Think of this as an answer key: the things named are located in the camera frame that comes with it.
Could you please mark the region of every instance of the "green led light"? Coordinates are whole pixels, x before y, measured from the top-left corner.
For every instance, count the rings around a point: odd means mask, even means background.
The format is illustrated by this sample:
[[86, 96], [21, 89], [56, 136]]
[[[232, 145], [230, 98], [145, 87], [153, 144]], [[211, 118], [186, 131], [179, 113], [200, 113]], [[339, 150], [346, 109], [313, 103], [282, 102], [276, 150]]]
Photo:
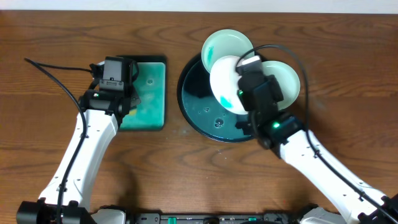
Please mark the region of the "green led light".
[[272, 127], [274, 128], [278, 128], [280, 126], [280, 124], [278, 122], [275, 122], [274, 124], [272, 124]]

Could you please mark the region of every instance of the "wood grain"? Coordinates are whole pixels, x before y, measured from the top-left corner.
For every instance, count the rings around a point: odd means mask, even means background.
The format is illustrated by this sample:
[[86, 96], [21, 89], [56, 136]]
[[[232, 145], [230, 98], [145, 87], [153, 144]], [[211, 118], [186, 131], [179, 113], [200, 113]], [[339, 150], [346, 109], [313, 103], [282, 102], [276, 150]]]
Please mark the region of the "wood grain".
[[[159, 132], [123, 132], [99, 168], [91, 209], [118, 204], [165, 213], [335, 211], [299, 172], [255, 141], [227, 144], [198, 134], [179, 111], [177, 80], [205, 39], [236, 29], [254, 45], [284, 44], [310, 75], [311, 128], [369, 184], [393, 196], [398, 180], [398, 16], [171, 12], [0, 12], [0, 223], [14, 223], [58, 167], [76, 109], [23, 61], [87, 67], [107, 55], [168, 58], [167, 122]], [[284, 54], [263, 51], [296, 66]], [[74, 95], [82, 72], [53, 70]], [[301, 94], [292, 109], [300, 114]]]

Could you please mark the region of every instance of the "black wire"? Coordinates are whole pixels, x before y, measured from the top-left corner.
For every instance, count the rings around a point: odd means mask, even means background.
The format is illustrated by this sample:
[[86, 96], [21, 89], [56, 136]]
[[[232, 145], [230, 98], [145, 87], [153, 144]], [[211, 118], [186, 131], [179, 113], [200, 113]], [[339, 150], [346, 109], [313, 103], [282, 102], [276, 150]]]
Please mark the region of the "black wire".
[[343, 175], [341, 175], [333, 166], [331, 166], [328, 161], [325, 160], [325, 158], [323, 158], [323, 156], [320, 154], [319, 149], [317, 149], [311, 142], [311, 138], [310, 138], [310, 133], [308, 131], [308, 124], [309, 124], [309, 119], [310, 119], [310, 110], [309, 110], [309, 100], [308, 100], [308, 96], [309, 96], [309, 87], [308, 87], [308, 75], [307, 75], [307, 71], [304, 68], [303, 63], [300, 61], [300, 59], [287, 47], [283, 46], [283, 45], [279, 45], [279, 44], [267, 44], [267, 45], [261, 45], [258, 47], [255, 47], [251, 50], [249, 50], [248, 52], [246, 52], [245, 54], [243, 54], [239, 60], [236, 62], [235, 65], [235, 70], [237, 70], [238, 64], [239, 62], [248, 54], [250, 54], [251, 52], [255, 52], [257, 50], [260, 49], [266, 49], [266, 48], [274, 48], [274, 49], [280, 49], [283, 50], [284, 52], [288, 53], [298, 64], [298, 66], [300, 67], [300, 70], [302, 72], [302, 75], [304, 76], [304, 84], [305, 84], [305, 118], [304, 118], [304, 131], [305, 131], [305, 135], [307, 137], [307, 141], [308, 144], [310, 145], [311, 149], [314, 151], [315, 156], [319, 157], [319, 159], [327, 166], [327, 168], [329, 168], [332, 173], [334, 173], [337, 177], [339, 177], [345, 184], [347, 184], [350, 188], [352, 188], [357, 194], [359, 194], [360, 198], [363, 198], [365, 200], [367, 200], [371, 205], [375, 206], [380, 212], [382, 212], [388, 219], [390, 219], [393, 223], [398, 224], [398, 221], [392, 217], [390, 214], [388, 214], [388, 212], [386, 212], [377, 202], [375, 202], [371, 197], [369, 197], [365, 192], [363, 192], [362, 190], [358, 189], [354, 184], [352, 184], [348, 179], [346, 179]]
[[134, 63], [134, 65], [133, 65], [133, 67], [131, 68], [131, 69], [134, 69], [134, 66], [136, 66], [136, 72], [135, 72], [135, 74], [133, 74], [132, 75], [132, 78], [131, 78], [131, 80], [134, 82], [134, 81], [136, 81], [136, 79], [138, 78], [138, 75], [139, 75], [139, 67], [138, 67], [138, 63], [137, 63], [137, 61], [133, 61], [133, 63]]
[[32, 64], [33, 66], [35, 66], [37, 69], [39, 69], [41, 72], [43, 72], [44, 74], [46, 74], [46, 76], [48, 76], [49, 78], [51, 78], [51, 80], [53, 80], [56, 84], [58, 84], [64, 91], [65, 93], [67, 93], [67, 95], [72, 99], [72, 101], [74, 102], [75, 106], [77, 107], [80, 116], [81, 116], [81, 122], [83, 123], [83, 131], [81, 133], [80, 136], [80, 140], [79, 143], [75, 149], [75, 152], [72, 155], [72, 158], [70, 159], [70, 162], [67, 166], [67, 168], [65, 169], [65, 173], [62, 177], [62, 181], [59, 187], [59, 193], [58, 193], [58, 202], [57, 202], [57, 223], [58, 224], [62, 224], [61, 221], [61, 206], [62, 206], [62, 199], [63, 199], [63, 191], [65, 190], [65, 184], [67, 183], [67, 179], [69, 176], [69, 172], [72, 169], [72, 165], [79, 153], [79, 150], [81, 148], [81, 145], [83, 144], [83, 141], [86, 138], [86, 134], [87, 134], [87, 125], [86, 125], [86, 118], [85, 115], [83, 113], [83, 111], [80, 108], [79, 102], [77, 102], [76, 98], [72, 95], [72, 93], [68, 90], [68, 88], [66, 88], [59, 80], [57, 80], [53, 75], [51, 75], [48, 71], [46, 71], [44, 68], [42, 68], [40, 66], [39, 63], [36, 63], [34, 61], [32, 61], [29, 58], [25, 58], [25, 61], [29, 62], [30, 64]]
[[253, 129], [253, 134], [254, 134], [254, 137], [256, 139], [258, 139], [259, 144], [262, 147], [267, 148], [267, 146], [264, 144], [262, 138], [260, 137], [260, 133], [259, 133], [259, 130], [258, 130], [258, 127], [257, 127], [258, 124], [257, 124], [257, 121], [256, 121], [256, 114], [257, 114], [257, 111], [250, 111], [249, 112], [249, 118], [250, 118], [250, 123], [251, 123], [252, 129]]
[[78, 70], [78, 71], [84, 71], [84, 72], [93, 72], [90, 69], [87, 68], [73, 68], [73, 67], [62, 67], [62, 66], [56, 66], [56, 65], [49, 65], [49, 64], [44, 64], [40, 62], [35, 62], [37, 65], [43, 66], [43, 67], [48, 67], [48, 68], [56, 68], [56, 69], [62, 69], [62, 70]]

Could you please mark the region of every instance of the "teal liquid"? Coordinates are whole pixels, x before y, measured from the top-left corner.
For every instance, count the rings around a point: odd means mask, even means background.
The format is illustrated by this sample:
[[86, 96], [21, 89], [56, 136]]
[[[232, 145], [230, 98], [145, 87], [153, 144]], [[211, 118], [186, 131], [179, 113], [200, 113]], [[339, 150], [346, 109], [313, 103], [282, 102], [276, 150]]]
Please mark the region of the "teal liquid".
[[165, 117], [166, 66], [161, 62], [139, 62], [139, 75], [133, 85], [141, 103], [123, 118], [120, 129], [162, 129]]
[[182, 102], [192, 123], [210, 138], [219, 141], [246, 141], [252, 138], [248, 116], [229, 112], [214, 97], [210, 87], [210, 74], [201, 61], [196, 63], [182, 86]]

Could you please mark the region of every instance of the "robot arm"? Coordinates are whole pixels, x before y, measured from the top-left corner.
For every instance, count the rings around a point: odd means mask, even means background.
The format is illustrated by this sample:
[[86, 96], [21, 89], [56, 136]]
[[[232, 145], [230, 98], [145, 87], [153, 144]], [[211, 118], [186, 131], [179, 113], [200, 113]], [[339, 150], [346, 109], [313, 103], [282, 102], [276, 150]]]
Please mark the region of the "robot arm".
[[[252, 51], [267, 47], [275, 46], [263, 45]], [[306, 77], [302, 64], [299, 65]], [[250, 111], [251, 126], [260, 145], [271, 149], [308, 178], [338, 209], [346, 223], [397, 223], [396, 202], [364, 183], [334, 158], [307, 130], [308, 124], [279, 111], [277, 102], [284, 99], [282, 91], [273, 75], [264, 75], [258, 56], [243, 61], [236, 71], [240, 76], [237, 94], [243, 108]]]
[[[385, 196], [382, 192], [372, 188], [348, 170], [322, 146], [311, 131], [310, 137], [323, 158], [340, 174], [374, 198], [379, 205], [384, 203], [381, 200]], [[360, 213], [370, 215], [376, 210], [376, 207], [361, 199], [353, 189], [332, 173], [318, 157], [314, 156], [304, 131], [298, 131], [287, 140], [287, 144], [280, 146], [281, 158], [310, 180], [332, 202], [347, 224], [359, 223], [358, 215]]]
[[[95, 177], [105, 150], [118, 131], [118, 122], [115, 115], [106, 115], [101, 110], [86, 110], [85, 118], [88, 127], [86, 139], [69, 173], [62, 205], [67, 206], [69, 202], [75, 201], [79, 207], [85, 207], [90, 211], [90, 197]], [[39, 199], [44, 198], [46, 204], [57, 204], [61, 179], [81, 138], [82, 129], [81, 116], [78, 114], [75, 132], [61, 164], [39, 196]]]

